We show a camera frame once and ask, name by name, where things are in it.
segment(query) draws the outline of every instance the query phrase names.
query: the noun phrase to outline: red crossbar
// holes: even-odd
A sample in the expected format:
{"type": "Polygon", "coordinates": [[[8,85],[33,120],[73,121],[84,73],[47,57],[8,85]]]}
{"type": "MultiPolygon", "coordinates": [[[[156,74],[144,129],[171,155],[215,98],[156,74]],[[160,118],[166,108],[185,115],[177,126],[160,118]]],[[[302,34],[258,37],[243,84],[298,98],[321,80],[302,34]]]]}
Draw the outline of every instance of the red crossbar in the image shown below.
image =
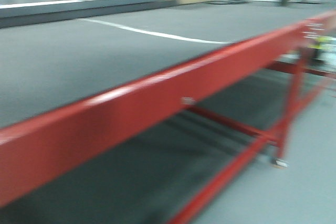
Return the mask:
{"type": "MultiPolygon", "coordinates": [[[[295,64],[275,61],[272,64],[268,65],[266,68],[270,70],[274,70],[274,71],[284,72],[284,73],[294,73],[295,64]]],[[[327,75],[330,76],[330,72],[317,70],[317,69],[305,68],[304,71],[306,73],[315,74],[316,76],[327,76],[327,75]]]]}
{"type": "Polygon", "coordinates": [[[278,141],[278,138],[274,135],[268,134],[266,131],[259,130],[255,127],[252,127],[250,125],[237,122],[233,119],[227,118],[225,116],[216,114],[212,111],[206,110],[204,108],[192,106],[191,108],[188,108],[189,111],[201,115],[205,118],[208,118],[210,120],[213,120],[217,123],[220,123],[222,125],[226,125],[234,130],[240,131],[246,135],[249,136],[265,136],[267,139],[272,140],[272,141],[278,141]]]}
{"type": "Polygon", "coordinates": [[[324,24],[319,34],[335,29],[336,11],[1,129],[0,207],[187,108],[182,97],[200,101],[308,45],[311,23],[324,24]]]}

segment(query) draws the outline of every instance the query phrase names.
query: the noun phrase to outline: gray floor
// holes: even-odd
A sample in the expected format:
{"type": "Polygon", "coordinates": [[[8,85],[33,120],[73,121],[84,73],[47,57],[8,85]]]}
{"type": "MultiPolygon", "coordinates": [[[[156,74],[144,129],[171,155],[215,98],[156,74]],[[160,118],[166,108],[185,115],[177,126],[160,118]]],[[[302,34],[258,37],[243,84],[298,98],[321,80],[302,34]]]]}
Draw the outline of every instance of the gray floor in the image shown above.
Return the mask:
{"type": "Polygon", "coordinates": [[[336,95],[326,91],[293,126],[286,170],[264,156],[237,177],[193,224],[334,224],[336,95]]]}

